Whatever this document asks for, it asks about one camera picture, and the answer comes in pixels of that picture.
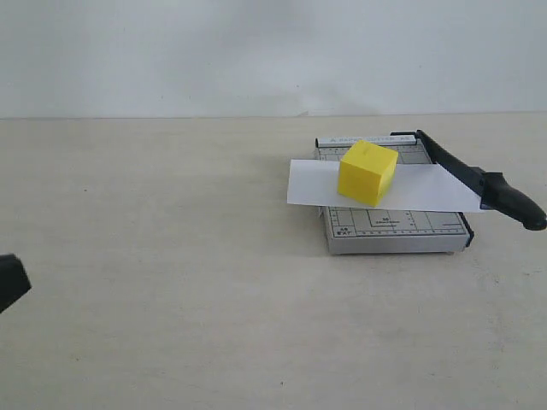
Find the yellow foam cube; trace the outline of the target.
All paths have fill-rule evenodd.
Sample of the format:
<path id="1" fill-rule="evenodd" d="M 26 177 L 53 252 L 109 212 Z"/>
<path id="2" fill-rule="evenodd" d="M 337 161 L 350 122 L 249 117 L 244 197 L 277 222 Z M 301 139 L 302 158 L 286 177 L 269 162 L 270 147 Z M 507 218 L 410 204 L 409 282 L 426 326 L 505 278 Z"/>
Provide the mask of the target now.
<path id="1" fill-rule="evenodd" d="M 377 206 L 391 186 L 398 152 L 365 140 L 354 143 L 339 161 L 339 195 Z"/>

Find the white paper strip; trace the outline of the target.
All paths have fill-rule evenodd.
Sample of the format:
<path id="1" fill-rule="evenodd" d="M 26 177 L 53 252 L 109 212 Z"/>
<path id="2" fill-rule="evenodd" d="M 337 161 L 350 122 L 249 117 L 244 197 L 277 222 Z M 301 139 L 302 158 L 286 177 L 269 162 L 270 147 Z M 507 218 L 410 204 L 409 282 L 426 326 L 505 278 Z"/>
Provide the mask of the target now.
<path id="1" fill-rule="evenodd" d="M 336 161 L 292 160 L 287 202 L 292 205 L 370 209 L 337 193 Z M 437 164 L 398 165 L 377 209 L 481 213 L 480 196 Z"/>

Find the black cutter blade lever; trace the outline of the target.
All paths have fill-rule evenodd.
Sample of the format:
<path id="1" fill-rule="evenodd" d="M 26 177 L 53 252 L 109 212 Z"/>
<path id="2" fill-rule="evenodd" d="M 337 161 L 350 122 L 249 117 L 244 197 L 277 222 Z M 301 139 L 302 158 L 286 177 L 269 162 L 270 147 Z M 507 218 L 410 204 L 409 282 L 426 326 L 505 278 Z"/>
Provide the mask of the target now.
<path id="1" fill-rule="evenodd" d="M 545 211 L 529 196 L 512 187 L 502 173 L 487 172 L 480 167 L 467 165 L 422 130 L 391 132 L 390 136 L 412 136 L 420 139 L 429 158 L 477 194 L 483 209 L 496 210 L 517 220 L 529 231 L 546 229 Z"/>

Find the grey paper cutter base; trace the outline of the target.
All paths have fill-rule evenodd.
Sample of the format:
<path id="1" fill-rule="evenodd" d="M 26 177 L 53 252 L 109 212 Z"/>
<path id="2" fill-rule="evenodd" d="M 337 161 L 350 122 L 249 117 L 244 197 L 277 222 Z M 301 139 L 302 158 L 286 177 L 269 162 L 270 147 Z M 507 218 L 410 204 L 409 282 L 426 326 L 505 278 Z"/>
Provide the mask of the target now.
<path id="1" fill-rule="evenodd" d="M 358 139 L 394 149 L 397 164 L 432 163 L 414 132 L 382 137 L 329 137 L 315 140 L 315 159 L 339 161 Z M 462 252 L 474 232 L 463 213 L 319 207 L 332 255 Z"/>

